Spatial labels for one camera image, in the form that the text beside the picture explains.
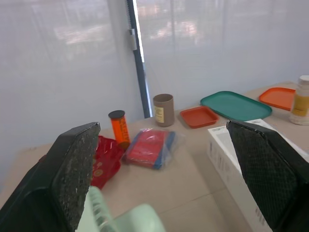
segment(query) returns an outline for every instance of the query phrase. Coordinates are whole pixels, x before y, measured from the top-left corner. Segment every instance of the sheer curtain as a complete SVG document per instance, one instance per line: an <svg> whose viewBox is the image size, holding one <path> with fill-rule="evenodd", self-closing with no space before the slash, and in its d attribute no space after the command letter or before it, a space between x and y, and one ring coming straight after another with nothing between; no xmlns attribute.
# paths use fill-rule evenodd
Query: sheer curtain
<svg viewBox="0 0 309 232"><path fill-rule="evenodd" d="M309 73L307 0L137 0L151 98L175 108Z"/></svg>
<svg viewBox="0 0 309 232"><path fill-rule="evenodd" d="M21 148L144 118L125 0L0 0L0 32L0 183Z"/></svg>

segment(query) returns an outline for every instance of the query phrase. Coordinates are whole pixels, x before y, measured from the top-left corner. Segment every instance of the white cardboard box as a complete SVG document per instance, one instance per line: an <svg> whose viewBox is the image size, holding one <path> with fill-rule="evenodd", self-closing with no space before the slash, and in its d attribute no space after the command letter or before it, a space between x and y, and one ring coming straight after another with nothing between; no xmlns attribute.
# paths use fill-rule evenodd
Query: white cardboard box
<svg viewBox="0 0 309 232"><path fill-rule="evenodd" d="M248 122L275 130L261 119ZM208 131L210 133L208 156L252 230L254 232L272 232L242 178L234 146L226 126L208 129ZM282 134L281 136L309 162L309 156L305 151Z"/></svg>

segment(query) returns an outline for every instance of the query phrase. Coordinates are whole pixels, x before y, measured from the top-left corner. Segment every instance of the orange plastic tray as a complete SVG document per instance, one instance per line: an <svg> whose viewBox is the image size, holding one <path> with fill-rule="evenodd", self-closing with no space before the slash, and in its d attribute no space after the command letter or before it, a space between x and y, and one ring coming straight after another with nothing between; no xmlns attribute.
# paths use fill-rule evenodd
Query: orange plastic tray
<svg viewBox="0 0 309 232"><path fill-rule="evenodd" d="M186 124L193 129L215 124L219 119L216 113L206 106L183 110L180 115Z"/></svg>
<svg viewBox="0 0 309 232"><path fill-rule="evenodd" d="M276 87L262 93L259 100L267 105L290 111L294 95L295 89Z"/></svg>

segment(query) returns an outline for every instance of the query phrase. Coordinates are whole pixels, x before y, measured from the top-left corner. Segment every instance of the green plastic tray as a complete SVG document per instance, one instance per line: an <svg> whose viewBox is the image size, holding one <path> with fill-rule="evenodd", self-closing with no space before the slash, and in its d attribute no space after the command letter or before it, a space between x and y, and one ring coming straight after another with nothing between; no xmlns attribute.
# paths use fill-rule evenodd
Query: green plastic tray
<svg viewBox="0 0 309 232"><path fill-rule="evenodd" d="M231 91L221 91L207 96L201 100L201 105L208 106L226 118L239 121L265 118L272 112L268 105Z"/></svg>

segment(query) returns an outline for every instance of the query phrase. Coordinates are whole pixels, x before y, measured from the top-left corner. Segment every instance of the paper cup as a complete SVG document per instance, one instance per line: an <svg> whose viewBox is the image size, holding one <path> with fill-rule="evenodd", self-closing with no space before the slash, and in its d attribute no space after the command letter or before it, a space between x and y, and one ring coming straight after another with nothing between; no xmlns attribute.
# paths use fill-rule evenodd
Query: paper cup
<svg viewBox="0 0 309 232"><path fill-rule="evenodd" d="M161 127L169 127L174 124L174 98L170 94L159 94L153 99L154 116L157 125Z"/></svg>

